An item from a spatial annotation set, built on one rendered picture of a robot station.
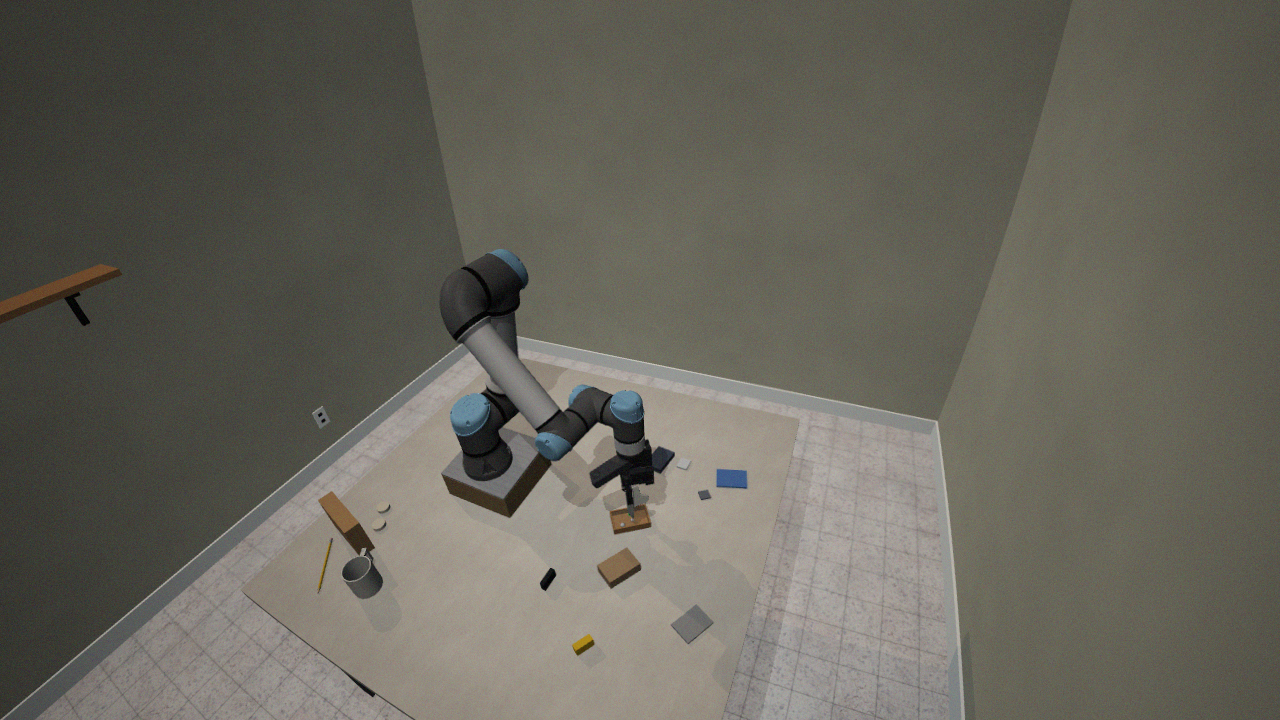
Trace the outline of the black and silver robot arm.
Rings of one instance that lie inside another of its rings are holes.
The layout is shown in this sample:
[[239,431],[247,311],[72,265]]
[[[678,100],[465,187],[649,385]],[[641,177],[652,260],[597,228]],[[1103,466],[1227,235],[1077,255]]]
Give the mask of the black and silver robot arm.
[[515,311],[518,292],[527,284],[524,263],[513,252],[497,249],[451,273],[442,286],[440,311],[447,331],[488,373],[481,395],[466,395],[451,409],[467,477],[493,480],[509,469],[513,456],[498,430],[518,413],[538,432],[535,446],[550,461],[564,457],[596,421],[613,428],[617,452],[643,452],[640,395],[631,389],[611,395],[576,386],[563,413],[517,357]]

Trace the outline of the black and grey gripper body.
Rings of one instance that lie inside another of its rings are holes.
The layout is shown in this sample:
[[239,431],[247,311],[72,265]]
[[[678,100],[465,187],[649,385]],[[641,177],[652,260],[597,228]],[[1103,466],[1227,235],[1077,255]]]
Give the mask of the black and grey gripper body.
[[[625,484],[625,480],[628,480],[628,486],[637,486],[637,484],[652,486],[652,484],[654,484],[654,469],[652,466],[652,446],[649,443],[649,439],[645,439],[645,447],[646,448],[643,448],[643,452],[636,454],[634,456],[622,455],[622,454],[617,452],[617,450],[616,450],[616,454],[621,459],[628,460],[628,461],[631,461],[634,464],[632,468],[628,468],[628,470],[626,470],[626,471],[622,473],[622,477],[620,474],[621,480],[622,480],[622,486]],[[632,459],[636,459],[636,460],[632,460]]]

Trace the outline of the grey mug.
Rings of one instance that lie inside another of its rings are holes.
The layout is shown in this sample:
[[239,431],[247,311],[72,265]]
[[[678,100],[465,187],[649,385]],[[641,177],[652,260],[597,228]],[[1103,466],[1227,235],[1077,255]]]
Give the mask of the grey mug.
[[[369,574],[364,577],[366,571],[369,571]],[[362,548],[360,556],[349,559],[349,561],[346,562],[346,565],[342,568],[340,577],[349,587],[349,589],[361,600],[367,600],[374,594],[378,594],[383,584],[381,575],[378,571],[378,569],[372,565],[372,555],[369,552],[367,548]],[[357,580],[358,578],[360,580]]]

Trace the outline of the brown wooden ball-in-hole puzzle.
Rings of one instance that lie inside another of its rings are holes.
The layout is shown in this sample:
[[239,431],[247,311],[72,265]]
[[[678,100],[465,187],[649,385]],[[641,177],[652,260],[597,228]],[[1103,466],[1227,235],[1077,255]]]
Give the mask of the brown wooden ball-in-hole puzzle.
[[609,512],[614,536],[652,527],[652,521],[646,511],[646,503],[639,505],[634,509],[634,518],[628,515],[627,509],[618,509]]

